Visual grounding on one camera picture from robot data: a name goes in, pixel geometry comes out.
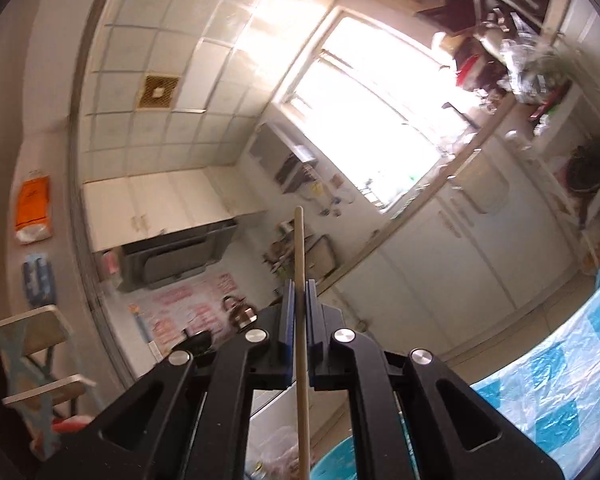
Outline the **steel kettle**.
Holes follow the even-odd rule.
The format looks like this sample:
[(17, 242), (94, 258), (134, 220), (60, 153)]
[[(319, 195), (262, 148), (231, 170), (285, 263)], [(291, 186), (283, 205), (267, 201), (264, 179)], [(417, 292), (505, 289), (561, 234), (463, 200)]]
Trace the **steel kettle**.
[(245, 330), (258, 318), (257, 308), (248, 304), (244, 297), (226, 295), (222, 299), (222, 308), (238, 332)]

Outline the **kitchen window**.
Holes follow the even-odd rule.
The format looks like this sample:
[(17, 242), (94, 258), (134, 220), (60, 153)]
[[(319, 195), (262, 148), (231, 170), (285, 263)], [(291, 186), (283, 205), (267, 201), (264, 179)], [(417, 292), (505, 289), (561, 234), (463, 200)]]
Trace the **kitchen window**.
[(310, 37), (276, 102), (381, 214), (452, 159), (478, 110), (452, 58), (343, 6)]

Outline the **blue white checkered tablecloth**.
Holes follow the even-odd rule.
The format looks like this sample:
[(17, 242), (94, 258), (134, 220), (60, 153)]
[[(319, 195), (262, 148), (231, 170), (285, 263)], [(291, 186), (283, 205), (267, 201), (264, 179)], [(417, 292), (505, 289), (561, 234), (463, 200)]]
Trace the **blue white checkered tablecloth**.
[(571, 318), (471, 388), (577, 478), (600, 448), (600, 272)]

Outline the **white wooden shelf left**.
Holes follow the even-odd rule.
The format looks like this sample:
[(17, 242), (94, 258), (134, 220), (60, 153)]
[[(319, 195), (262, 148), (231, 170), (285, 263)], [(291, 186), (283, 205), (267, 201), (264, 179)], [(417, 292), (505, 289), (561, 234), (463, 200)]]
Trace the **white wooden shelf left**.
[(41, 460), (60, 448), (60, 435), (54, 430), (56, 406), (67, 403), (69, 415), (76, 416), (79, 398), (97, 386), (81, 374), (60, 377), (53, 372), (55, 349), (71, 335), (53, 304), (0, 320), (0, 351), (7, 364), (2, 403), (17, 411), (32, 431), (32, 452)]

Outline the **bamboo chopstick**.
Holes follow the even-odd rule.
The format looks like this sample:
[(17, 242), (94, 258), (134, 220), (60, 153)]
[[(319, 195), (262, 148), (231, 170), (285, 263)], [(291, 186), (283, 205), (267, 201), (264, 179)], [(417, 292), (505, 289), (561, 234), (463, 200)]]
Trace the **bamboo chopstick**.
[(296, 357), (298, 459), (299, 478), (309, 479), (311, 470), (311, 445), (309, 421), (309, 378), (306, 364), (306, 262), (304, 261), (304, 214), (303, 208), (294, 208), (294, 296), (296, 296)]

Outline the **white shelf rack right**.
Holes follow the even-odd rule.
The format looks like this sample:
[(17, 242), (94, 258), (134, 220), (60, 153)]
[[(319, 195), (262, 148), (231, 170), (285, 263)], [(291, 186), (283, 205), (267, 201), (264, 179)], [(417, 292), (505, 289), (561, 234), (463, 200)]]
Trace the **white shelf rack right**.
[(600, 219), (600, 112), (578, 84), (564, 84), (505, 140), (579, 231)]

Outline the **teal perforated plastic basket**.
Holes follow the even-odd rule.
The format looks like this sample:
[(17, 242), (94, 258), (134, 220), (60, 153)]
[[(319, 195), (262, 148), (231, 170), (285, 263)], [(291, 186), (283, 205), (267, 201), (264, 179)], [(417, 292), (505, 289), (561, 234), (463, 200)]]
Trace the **teal perforated plastic basket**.
[(356, 480), (354, 441), (347, 437), (334, 446), (310, 473), (311, 480)]

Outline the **clear plastic trash bag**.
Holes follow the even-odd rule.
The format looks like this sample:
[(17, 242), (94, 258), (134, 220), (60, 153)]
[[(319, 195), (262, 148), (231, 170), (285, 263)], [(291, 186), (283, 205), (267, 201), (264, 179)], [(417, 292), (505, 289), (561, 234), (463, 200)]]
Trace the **clear plastic trash bag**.
[(263, 442), (248, 444), (245, 479), (299, 478), (299, 441), (294, 428), (279, 427)]

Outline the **grey range hood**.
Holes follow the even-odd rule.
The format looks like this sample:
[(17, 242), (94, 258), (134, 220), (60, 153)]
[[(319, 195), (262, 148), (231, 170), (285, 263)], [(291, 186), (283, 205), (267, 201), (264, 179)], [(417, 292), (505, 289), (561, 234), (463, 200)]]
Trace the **grey range hood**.
[(121, 289), (154, 289), (201, 274), (222, 260), (237, 227), (228, 219), (122, 245)]

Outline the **black wok on stove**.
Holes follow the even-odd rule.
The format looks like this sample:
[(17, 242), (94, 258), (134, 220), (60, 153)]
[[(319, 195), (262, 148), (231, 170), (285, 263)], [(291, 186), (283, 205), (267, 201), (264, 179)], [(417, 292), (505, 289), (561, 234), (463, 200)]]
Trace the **black wok on stove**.
[(213, 337), (210, 330), (200, 330), (194, 334), (190, 330), (183, 330), (183, 340), (173, 348), (173, 352), (182, 350), (192, 356), (202, 356), (211, 351), (212, 344)]

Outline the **orange plastic bag on wall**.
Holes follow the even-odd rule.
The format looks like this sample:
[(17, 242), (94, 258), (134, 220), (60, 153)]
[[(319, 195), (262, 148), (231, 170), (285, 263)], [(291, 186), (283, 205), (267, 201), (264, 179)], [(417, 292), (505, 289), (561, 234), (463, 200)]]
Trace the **orange plastic bag on wall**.
[(52, 236), (49, 176), (30, 178), (21, 183), (16, 200), (15, 236), (21, 245)]

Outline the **white base cabinets under window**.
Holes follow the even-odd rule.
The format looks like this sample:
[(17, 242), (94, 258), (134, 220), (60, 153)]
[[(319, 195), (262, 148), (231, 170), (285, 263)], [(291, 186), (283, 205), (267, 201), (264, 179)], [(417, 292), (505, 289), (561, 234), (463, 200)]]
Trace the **white base cabinets under window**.
[(515, 105), (421, 207), (320, 298), (392, 352), (457, 354), (505, 330), (578, 272), (576, 248), (521, 144)]

